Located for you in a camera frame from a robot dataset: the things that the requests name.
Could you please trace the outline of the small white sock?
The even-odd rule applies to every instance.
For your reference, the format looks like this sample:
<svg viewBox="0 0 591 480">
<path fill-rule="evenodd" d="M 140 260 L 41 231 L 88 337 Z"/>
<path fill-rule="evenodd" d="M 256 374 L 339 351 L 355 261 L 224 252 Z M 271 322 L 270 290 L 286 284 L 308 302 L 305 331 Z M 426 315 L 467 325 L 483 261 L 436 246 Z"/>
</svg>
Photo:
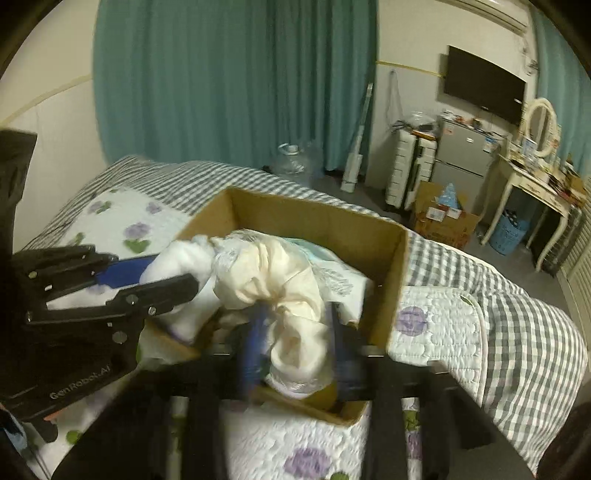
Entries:
<svg viewBox="0 0 591 480">
<path fill-rule="evenodd" d="M 140 285 L 164 282 L 166 294 L 176 302 L 159 315 L 173 338 L 191 344 L 202 327 L 221 306 L 213 292 L 215 250 L 205 235 L 172 241 L 146 267 Z"/>
</svg>

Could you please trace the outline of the cream lace scrunchie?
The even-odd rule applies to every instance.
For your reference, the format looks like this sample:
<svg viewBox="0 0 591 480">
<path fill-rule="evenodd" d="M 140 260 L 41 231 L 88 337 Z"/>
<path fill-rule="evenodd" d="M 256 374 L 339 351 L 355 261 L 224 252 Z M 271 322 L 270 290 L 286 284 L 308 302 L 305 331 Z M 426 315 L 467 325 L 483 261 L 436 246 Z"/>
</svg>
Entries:
<svg viewBox="0 0 591 480">
<path fill-rule="evenodd" d="M 211 238 L 214 293 L 228 310 L 257 302 L 266 307 L 264 379 L 294 399 L 304 399 L 332 382 L 325 301 L 307 256 L 280 237 L 239 230 Z"/>
</svg>

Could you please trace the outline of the cotton towel plastic pack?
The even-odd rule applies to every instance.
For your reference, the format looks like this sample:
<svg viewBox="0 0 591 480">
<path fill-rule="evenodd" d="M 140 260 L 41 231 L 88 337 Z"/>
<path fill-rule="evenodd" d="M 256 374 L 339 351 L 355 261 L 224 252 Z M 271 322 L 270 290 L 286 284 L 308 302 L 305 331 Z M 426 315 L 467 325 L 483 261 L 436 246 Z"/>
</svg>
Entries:
<svg viewBox="0 0 591 480">
<path fill-rule="evenodd" d="M 363 304 L 373 294 L 374 282 L 325 247 L 298 238 L 287 238 L 287 241 L 308 258 L 322 299 L 341 304 L 346 323 L 359 323 Z"/>
</svg>

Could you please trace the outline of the grey checked blanket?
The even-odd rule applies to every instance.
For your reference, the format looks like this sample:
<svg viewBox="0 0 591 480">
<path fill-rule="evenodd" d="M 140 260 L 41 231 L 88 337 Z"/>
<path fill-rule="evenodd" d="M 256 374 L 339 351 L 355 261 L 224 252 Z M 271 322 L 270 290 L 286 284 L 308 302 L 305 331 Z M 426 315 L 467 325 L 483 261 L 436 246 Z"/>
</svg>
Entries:
<svg viewBox="0 0 591 480">
<path fill-rule="evenodd" d="M 327 194 L 263 171 L 192 161 L 161 164 L 129 156 L 107 168 L 62 207 L 31 248 L 87 241 L 107 246 L 107 217 L 98 207 L 138 192 L 187 221 L 228 187 L 342 206 Z M 446 365 L 470 391 L 531 469 L 564 426 L 587 368 L 585 342 L 569 316 L 531 297 L 492 266 L 412 234 L 408 290 L 450 289 L 462 304 L 477 302 L 487 333 L 487 374 L 478 380 L 458 355 Z M 229 413 L 228 456 L 235 479 L 356 479 L 367 421 L 339 427 L 264 405 Z"/>
</svg>

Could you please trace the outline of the floral quilted bedspread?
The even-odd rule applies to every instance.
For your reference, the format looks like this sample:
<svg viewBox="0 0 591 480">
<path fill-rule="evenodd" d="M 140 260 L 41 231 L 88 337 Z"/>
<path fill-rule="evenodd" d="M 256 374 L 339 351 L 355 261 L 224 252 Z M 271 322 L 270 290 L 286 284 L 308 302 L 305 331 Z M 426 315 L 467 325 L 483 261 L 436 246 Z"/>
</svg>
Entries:
<svg viewBox="0 0 591 480">
<path fill-rule="evenodd" d="M 264 350 L 270 373 L 263 382 L 270 382 L 270 393 L 328 408 L 319 396 L 332 394 L 321 389 L 333 386 L 325 307 L 338 303 L 342 321 L 358 325 L 363 304 L 384 303 L 376 297 L 378 280 L 390 272 L 396 282 L 387 290 L 397 308 L 388 310 L 391 326 L 382 322 L 379 328 L 381 346 L 410 364 L 442 361 L 483 401 L 488 327 L 482 307 L 472 287 L 401 287 L 410 233 L 398 224 L 320 201 L 229 187 L 189 221 L 188 214 L 126 189 L 90 201 L 58 245 L 82 241 L 124 260 L 158 254 L 155 266 L 140 267 L 135 275 L 140 284 L 173 273 L 204 281 L 190 303 L 157 317 L 163 337 L 142 331 L 132 350 L 140 365 L 143 356 L 167 363 L 182 359 L 184 346 L 205 334 L 215 314 L 221 314 L 221 326 L 213 337 L 221 340 L 245 322 L 243 309 L 263 299 L 273 307 Z M 232 478 L 359 476 L 369 409 L 362 413 L 358 404 L 339 418 L 359 421 L 339 425 L 283 406 L 271 401 L 245 413 L 224 413 Z"/>
</svg>

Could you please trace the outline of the brown cardboard box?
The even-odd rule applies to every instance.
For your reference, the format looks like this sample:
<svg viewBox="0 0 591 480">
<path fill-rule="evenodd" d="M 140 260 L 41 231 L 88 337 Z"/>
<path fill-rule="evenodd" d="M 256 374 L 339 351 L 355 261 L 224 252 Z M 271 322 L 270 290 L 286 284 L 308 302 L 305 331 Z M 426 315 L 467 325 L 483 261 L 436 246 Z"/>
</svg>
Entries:
<svg viewBox="0 0 591 480">
<path fill-rule="evenodd" d="M 397 223 L 317 201 L 228 187 L 208 201 L 141 274 L 182 274 L 199 291 L 177 319 L 197 334 L 222 307 L 266 302 L 270 360 L 263 394 L 335 425 L 360 419 L 363 401 L 337 383 L 329 307 L 363 339 L 386 347 L 410 251 Z"/>
</svg>

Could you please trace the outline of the blue laundry basket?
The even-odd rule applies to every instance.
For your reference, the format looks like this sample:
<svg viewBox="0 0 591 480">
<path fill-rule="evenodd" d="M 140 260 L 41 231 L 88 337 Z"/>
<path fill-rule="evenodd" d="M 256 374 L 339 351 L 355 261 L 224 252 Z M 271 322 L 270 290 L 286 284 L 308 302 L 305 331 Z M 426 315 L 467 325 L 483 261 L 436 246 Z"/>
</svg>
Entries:
<svg viewBox="0 0 591 480">
<path fill-rule="evenodd" d="M 523 240 L 530 227 L 530 222 L 520 219 L 512 213 L 505 212 L 490 240 L 489 244 L 499 254 L 510 255 Z"/>
</svg>

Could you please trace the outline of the teal window curtain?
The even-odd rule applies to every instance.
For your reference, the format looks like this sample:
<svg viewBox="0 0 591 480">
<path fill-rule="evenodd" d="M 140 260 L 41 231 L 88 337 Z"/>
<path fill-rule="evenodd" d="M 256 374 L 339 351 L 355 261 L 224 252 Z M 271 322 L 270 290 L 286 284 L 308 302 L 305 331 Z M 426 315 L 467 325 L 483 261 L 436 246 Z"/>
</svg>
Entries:
<svg viewBox="0 0 591 480">
<path fill-rule="evenodd" d="M 103 1 L 93 89 L 106 158 L 259 168 L 281 144 L 341 170 L 375 77 L 374 1 Z"/>
</svg>

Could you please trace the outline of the white dressing table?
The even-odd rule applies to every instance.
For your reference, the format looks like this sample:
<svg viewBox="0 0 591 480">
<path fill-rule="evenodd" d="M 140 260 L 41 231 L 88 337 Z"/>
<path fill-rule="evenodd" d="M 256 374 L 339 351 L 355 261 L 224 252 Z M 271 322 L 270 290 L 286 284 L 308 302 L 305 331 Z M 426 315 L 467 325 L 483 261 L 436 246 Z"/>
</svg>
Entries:
<svg viewBox="0 0 591 480">
<path fill-rule="evenodd" d="M 527 195 L 543 208 L 543 213 L 528 238 L 526 244 L 527 248 L 531 247 L 533 240 L 536 238 L 543 225 L 543 217 L 545 217 L 549 211 L 554 211 L 560 216 L 556 229 L 537 258 L 535 270 L 541 272 L 544 260 L 567 228 L 570 215 L 570 204 L 548 183 L 542 182 L 533 174 L 528 173 L 524 168 L 518 167 L 512 160 L 507 159 L 501 154 L 497 155 L 497 159 L 492 163 L 489 169 L 486 196 L 480 214 L 481 220 L 483 220 L 487 214 L 493 193 L 497 190 L 501 191 L 500 198 L 497 202 L 492 221 L 480 240 L 481 245 L 486 245 L 489 242 L 514 190 L 518 190 Z"/>
</svg>

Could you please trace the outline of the white suitcase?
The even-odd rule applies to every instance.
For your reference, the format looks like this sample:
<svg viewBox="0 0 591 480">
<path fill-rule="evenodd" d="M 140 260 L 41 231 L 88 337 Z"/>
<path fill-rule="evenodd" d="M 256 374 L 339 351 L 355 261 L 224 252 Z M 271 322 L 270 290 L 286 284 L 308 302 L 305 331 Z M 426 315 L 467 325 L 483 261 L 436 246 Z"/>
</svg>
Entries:
<svg viewBox="0 0 591 480">
<path fill-rule="evenodd" d="M 428 182 L 437 150 L 436 137 L 417 130 L 394 133 L 394 161 L 386 187 L 388 207 L 410 211 L 419 186 Z"/>
</svg>

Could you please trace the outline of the silver small refrigerator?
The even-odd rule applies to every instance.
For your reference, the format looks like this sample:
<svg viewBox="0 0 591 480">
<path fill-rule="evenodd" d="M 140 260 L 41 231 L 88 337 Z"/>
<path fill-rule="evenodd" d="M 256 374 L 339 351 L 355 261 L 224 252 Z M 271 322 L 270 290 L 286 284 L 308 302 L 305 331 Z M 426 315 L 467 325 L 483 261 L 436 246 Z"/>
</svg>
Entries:
<svg viewBox="0 0 591 480">
<path fill-rule="evenodd" d="M 457 193 L 467 198 L 472 210 L 481 194 L 493 161 L 489 138 L 467 126 L 441 119 L 439 138 L 431 181 L 446 187 L 453 184 Z"/>
</svg>

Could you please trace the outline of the white oval vanity mirror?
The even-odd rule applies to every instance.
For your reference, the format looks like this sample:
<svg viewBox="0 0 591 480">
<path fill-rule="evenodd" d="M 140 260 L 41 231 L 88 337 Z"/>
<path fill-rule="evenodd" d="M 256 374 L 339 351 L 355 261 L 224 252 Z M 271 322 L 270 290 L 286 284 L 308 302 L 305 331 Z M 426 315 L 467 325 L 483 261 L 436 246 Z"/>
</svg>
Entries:
<svg viewBox="0 0 591 480">
<path fill-rule="evenodd" d="M 520 131 L 524 138 L 536 144 L 535 155 L 549 159 L 558 149 L 561 130 L 552 103 L 536 98 L 525 108 Z"/>
</svg>

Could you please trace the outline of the teal right curtain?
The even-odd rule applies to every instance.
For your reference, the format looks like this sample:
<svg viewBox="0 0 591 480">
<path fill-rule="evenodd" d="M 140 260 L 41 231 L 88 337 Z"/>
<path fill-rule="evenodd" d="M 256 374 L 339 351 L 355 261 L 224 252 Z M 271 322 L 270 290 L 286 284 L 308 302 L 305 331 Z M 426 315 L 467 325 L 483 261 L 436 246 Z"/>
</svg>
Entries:
<svg viewBox="0 0 591 480">
<path fill-rule="evenodd" d="M 537 97 L 548 99 L 562 127 L 558 156 L 590 175 L 591 83 L 575 52 L 551 20 L 532 8 L 539 64 Z"/>
</svg>

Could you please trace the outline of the white air conditioner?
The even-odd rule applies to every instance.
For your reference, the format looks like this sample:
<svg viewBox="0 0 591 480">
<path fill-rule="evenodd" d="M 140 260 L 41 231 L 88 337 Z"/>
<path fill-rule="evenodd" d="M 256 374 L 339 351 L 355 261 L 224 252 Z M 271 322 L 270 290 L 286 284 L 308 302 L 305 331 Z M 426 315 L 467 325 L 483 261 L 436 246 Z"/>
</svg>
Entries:
<svg viewBox="0 0 591 480">
<path fill-rule="evenodd" d="M 524 35 L 528 31 L 528 13 L 517 1 L 448 0 L 448 3 L 483 16 L 516 34 Z"/>
</svg>

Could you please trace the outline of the black wall television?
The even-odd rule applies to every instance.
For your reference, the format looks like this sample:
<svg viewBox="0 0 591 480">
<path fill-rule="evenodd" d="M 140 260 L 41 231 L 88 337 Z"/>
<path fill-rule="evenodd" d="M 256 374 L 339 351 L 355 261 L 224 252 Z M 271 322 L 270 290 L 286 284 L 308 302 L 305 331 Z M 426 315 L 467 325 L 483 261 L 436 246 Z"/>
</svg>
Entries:
<svg viewBox="0 0 591 480">
<path fill-rule="evenodd" d="M 525 90 L 526 82 L 508 70 L 465 50 L 448 47 L 445 94 L 518 126 Z"/>
</svg>

